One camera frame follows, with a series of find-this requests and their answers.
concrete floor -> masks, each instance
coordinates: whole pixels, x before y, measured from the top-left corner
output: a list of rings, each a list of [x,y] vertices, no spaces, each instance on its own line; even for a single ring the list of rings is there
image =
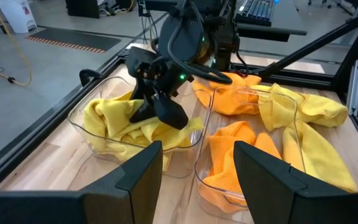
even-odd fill
[[[291,36],[288,43],[242,38],[241,49],[258,52],[257,55],[261,57],[273,57],[266,56],[266,53],[288,55],[341,25],[349,17],[336,6],[332,9],[321,7],[317,3],[307,6],[306,0],[295,4],[300,9],[299,15],[307,27],[307,36]],[[64,0],[34,1],[30,6],[40,26],[129,37],[135,37],[142,31],[137,10],[114,17],[90,19],[68,16]],[[162,12],[152,14],[155,20],[163,15]],[[162,21],[157,23],[158,31]],[[97,69],[132,40],[121,38],[121,42],[106,53],[96,54],[25,40],[25,35],[15,35],[15,37],[30,60],[33,82],[30,86],[21,87],[11,85],[0,78],[0,150],[78,86],[80,84],[78,72],[82,68]],[[327,46],[309,55],[308,58],[341,61],[346,52],[345,47]],[[29,77],[23,61],[1,30],[0,66],[6,69],[7,74],[22,82],[26,82]],[[323,67],[326,70],[334,70],[326,63]]]

orange cloth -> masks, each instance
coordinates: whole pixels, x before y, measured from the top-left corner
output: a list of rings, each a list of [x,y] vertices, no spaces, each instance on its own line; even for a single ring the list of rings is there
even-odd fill
[[[239,181],[237,179],[236,167],[234,165],[233,150],[235,141],[244,141],[248,144],[281,159],[272,138],[267,133],[255,135],[254,130],[246,121],[238,121],[219,129],[213,136],[209,137],[213,169],[209,177],[203,180],[211,187],[234,192],[238,195],[223,193],[205,185],[200,185],[199,193],[210,203],[218,206],[226,213],[239,210],[240,206],[246,206],[242,196]]]
[[[258,96],[253,90],[247,90],[253,85],[260,83],[261,78],[255,75],[248,75],[245,78],[240,77],[235,73],[226,73],[233,83],[231,85],[223,85],[215,82],[209,82],[209,88],[198,81],[193,81],[193,89],[197,98],[205,106],[209,106],[210,98],[206,94],[202,94],[203,90],[208,92],[211,96],[214,95],[213,110],[225,115],[237,114],[259,114]]]

floor mat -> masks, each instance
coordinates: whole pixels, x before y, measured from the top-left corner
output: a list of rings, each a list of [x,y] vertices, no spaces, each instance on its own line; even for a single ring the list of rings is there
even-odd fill
[[[105,53],[121,41],[120,39],[111,37],[53,28],[32,34],[26,37],[26,39],[96,53]]]

black cable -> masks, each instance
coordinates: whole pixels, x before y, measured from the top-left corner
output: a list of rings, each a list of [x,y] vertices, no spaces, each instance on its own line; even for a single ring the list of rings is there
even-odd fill
[[[185,2],[182,5],[182,9],[181,11],[184,10],[185,6],[188,4],[188,0],[185,0]],[[177,24],[175,30],[173,31],[173,34],[170,38],[170,40],[168,41],[168,55],[169,57],[173,60],[173,62],[180,67],[182,70],[191,73],[197,77],[203,78],[205,80],[209,80],[212,82],[217,82],[217,83],[223,83],[223,84],[231,84],[232,80],[227,77],[225,74],[213,69],[213,68],[208,68],[209,72],[214,73],[217,76],[213,76],[210,75],[207,72],[202,72],[198,69],[195,69],[187,64],[185,64],[184,62],[182,62],[181,60],[179,60],[178,58],[176,58],[175,54],[172,52],[172,47],[173,47],[173,42],[175,41],[175,39],[178,37],[179,31],[181,29],[181,25],[183,24],[183,18],[181,17],[179,20],[179,23]]]
[[[145,32],[146,28],[145,28],[145,26],[144,26],[143,17],[141,17],[140,20],[142,21],[143,44],[144,44],[144,43],[148,44],[148,43],[147,43],[147,39],[146,39],[146,32]]]
[[[230,63],[231,64],[231,66],[234,68],[234,71],[238,74],[238,75],[240,75],[240,76],[242,76],[242,77],[245,77],[246,76],[246,74],[244,74],[244,73],[242,73],[240,70],[239,70],[239,68],[234,64],[234,63]]]
[[[249,67],[246,64],[246,62],[244,61],[244,59],[242,59],[242,57],[240,56],[240,53],[239,53],[239,49],[240,49],[240,36],[239,36],[239,34],[236,34],[236,37],[237,37],[236,56],[240,60],[240,62],[243,64],[243,66],[245,66],[246,75],[248,75],[249,74]]]
[[[157,48],[157,44],[159,42],[160,38],[157,37],[157,38],[154,38],[151,42],[151,46],[152,46],[152,49],[154,50],[155,53],[157,53],[158,55],[160,54],[160,51],[158,51],[158,48]]]
[[[154,33],[154,31],[153,31],[153,27],[152,27],[152,20],[151,20],[151,18],[150,18],[150,17],[148,18],[148,20],[149,20],[149,24],[150,24],[149,29],[151,29],[151,32],[153,32],[153,33]]]
[[[151,71],[154,69],[154,67],[161,61],[166,60],[166,58],[164,58],[163,56],[159,56],[156,59],[154,59],[152,61],[152,63],[150,63],[149,69],[147,70],[147,73],[151,73]]]
[[[214,42],[214,58],[218,57],[218,52],[219,52],[219,45],[218,45],[218,38],[216,38],[215,35],[211,35],[212,36],[212,40]]]
[[[207,73],[215,73],[216,72],[216,69],[214,69],[214,68],[211,68],[211,67],[207,67],[207,66],[203,66],[203,65],[198,65],[198,64],[194,64],[194,63],[191,63],[190,64],[192,67],[194,67],[194,68],[196,68],[196,69],[198,69],[198,70],[201,70],[201,71],[203,71],[203,72],[207,72]]]
[[[149,14],[150,14],[150,18],[152,19],[152,22],[153,22],[154,31],[155,31],[155,36],[156,36],[156,37],[158,37],[157,26],[155,25],[155,22],[154,22],[153,16],[152,16],[152,14],[150,13],[150,11],[149,11]]]

wooden table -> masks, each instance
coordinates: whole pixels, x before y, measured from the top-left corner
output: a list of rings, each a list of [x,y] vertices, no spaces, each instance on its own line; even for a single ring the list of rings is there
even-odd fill
[[[244,59],[249,64],[263,66],[274,61],[249,56],[244,56]],[[288,68],[324,72],[320,65],[305,62],[294,63]],[[130,79],[124,65],[111,74],[116,75]],[[330,91],[286,87],[298,92],[326,96],[339,102],[337,94]],[[347,119],[342,126],[336,128],[313,127],[336,148],[358,184],[358,132],[352,121]],[[0,184],[0,190],[78,190],[116,166],[113,162],[92,156],[88,145],[66,119]],[[164,175],[154,223],[232,223],[204,212],[196,201],[194,183],[194,175],[181,179]],[[250,217],[243,217],[241,220],[252,223]]]

